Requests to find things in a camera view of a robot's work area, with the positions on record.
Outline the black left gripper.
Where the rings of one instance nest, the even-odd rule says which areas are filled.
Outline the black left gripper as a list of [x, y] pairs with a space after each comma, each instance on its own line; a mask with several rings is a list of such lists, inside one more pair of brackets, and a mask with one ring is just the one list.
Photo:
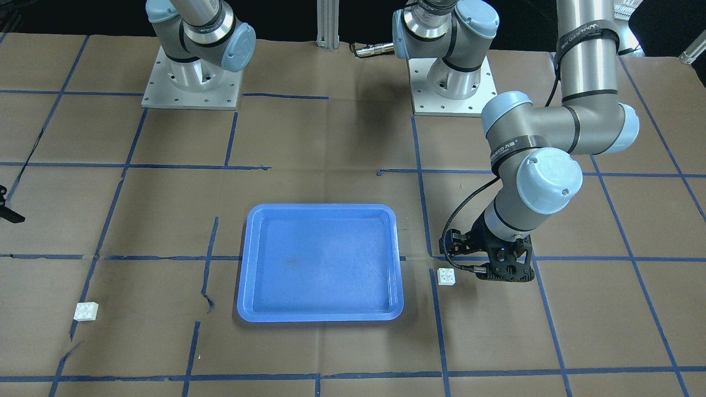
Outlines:
[[469, 231], [471, 252], [486, 252], [489, 262], [472, 266], [476, 277], [485, 281], [530, 282], [535, 278], [531, 260], [533, 247], [531, 237], [517, 238], [509, 242], [495, 236], [483, 216], [474, 222]]

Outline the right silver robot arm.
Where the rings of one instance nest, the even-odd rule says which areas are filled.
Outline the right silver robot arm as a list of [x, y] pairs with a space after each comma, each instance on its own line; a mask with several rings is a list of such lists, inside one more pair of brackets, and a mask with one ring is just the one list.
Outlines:
[[161, 49], [142, 104], [163, 110], [234, 110], [256, 33], [225, 1], [148, 1]]

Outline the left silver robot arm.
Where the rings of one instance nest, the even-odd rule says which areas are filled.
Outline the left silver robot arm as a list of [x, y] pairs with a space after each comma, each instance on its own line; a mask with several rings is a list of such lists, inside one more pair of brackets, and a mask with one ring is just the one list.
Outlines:
[[[611, 1], [557, 2], [555, 87], [561, 105], [534, 106], [523, 92], [501, 93], [481, 118], [491, 171], [502, 188], [468, 232], [447, 224], [439, 250], [449, 264], [484, 252], [482, 265], [454, 264], [486, 281], [528, 282], [535, 273], [531, 232], [568, 205], [580, 190], [582, 169], [573, 155], [617, 153], [639, 133], [639, 118], [619, 101], [616, 58], [620, 38]], [[402, 60], [434, 58], [431, 82], [439, 95], [461, 100], [496, 37], [500, 18], [483, 1], [408, 1], [393, 14], [393, 45]]]

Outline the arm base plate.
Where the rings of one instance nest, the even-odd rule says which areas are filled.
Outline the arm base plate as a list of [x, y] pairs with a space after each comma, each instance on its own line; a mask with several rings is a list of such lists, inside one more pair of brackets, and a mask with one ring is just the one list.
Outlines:
[[472, 72], [453, 70], [441, 58], [408, 60], [408, 70], [414, 115], [481, 116], [498, 93], [487, 58]]
[[173, 61], [161, 47], [141, 105], [161, 110], [236, 110], [243, 75], [205, 60]]

